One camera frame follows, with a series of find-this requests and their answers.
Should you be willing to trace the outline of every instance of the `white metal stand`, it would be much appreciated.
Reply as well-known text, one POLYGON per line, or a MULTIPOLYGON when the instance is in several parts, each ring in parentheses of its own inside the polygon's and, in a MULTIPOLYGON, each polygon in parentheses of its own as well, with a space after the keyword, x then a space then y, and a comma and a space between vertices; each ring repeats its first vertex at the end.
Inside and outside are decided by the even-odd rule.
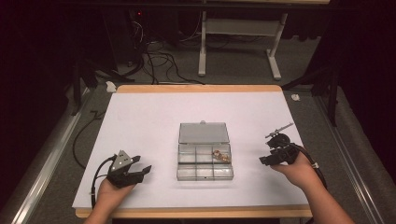
POLYGON ((202 12, 201 50, 199 54, 198 76, 206 74, 206 34, 226 35, 269 35, 274 37, 274 45, 266 51, 275 80, 280 80, 281 75, 277 67, 275 53, 285 27, 287 13, 282 14, 280 21, 239 21, 226 19, 208 19, 206 12, 202 12))

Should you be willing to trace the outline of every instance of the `clear plastic box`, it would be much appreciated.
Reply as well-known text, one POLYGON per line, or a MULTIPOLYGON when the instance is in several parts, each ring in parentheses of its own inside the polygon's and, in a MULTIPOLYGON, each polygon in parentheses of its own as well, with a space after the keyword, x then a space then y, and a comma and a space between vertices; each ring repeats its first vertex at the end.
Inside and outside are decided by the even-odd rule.
POLYGON ((232 180, 225 123, 181 123, 177 163, 177 180, 232 180))

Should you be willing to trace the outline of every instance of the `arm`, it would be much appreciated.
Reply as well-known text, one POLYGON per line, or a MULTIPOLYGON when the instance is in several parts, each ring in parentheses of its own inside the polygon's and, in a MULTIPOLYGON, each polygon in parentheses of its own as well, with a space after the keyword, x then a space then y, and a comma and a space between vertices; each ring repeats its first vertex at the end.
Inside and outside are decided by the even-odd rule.
POLYGON ((84 224, 106 223, 111 213, 122 203, 123 199, 134 188, 134 185, 119 189, 106 178, 102 181, 96 206, 85 220, 84 224))
POLYGON ((329 191, 324 188, 303 153, 299 153, 292 165, 275 165, 271 168, 284 174, 290 183, 304 192, 315 223, 354 223, 329 191))

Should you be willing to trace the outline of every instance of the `container lid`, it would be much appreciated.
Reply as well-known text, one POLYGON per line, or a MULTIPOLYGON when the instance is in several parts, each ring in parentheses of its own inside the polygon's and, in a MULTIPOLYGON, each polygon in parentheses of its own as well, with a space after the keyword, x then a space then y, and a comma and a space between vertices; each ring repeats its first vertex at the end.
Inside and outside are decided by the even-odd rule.
POLYGON ((227 127, 225 123, 209 122, 206 123, 181 123, 180 144, 228 144, 227 127))

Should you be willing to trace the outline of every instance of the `wooden table edge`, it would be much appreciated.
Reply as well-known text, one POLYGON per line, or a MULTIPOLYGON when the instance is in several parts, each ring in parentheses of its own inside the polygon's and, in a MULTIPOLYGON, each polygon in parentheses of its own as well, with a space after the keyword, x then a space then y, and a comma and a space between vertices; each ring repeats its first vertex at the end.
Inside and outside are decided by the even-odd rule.
MULTIPOLYGON (((87 217, 91 209, 77 208, 77 217, 87 217)), ((312 217, 308 204, 252 207, 205 208, 136 208, 118 209, 113 218, 243 218, 243 217, 312 217)))
POLYGON ((282 91, 277 85, 122 85, 117 93, 282 91))

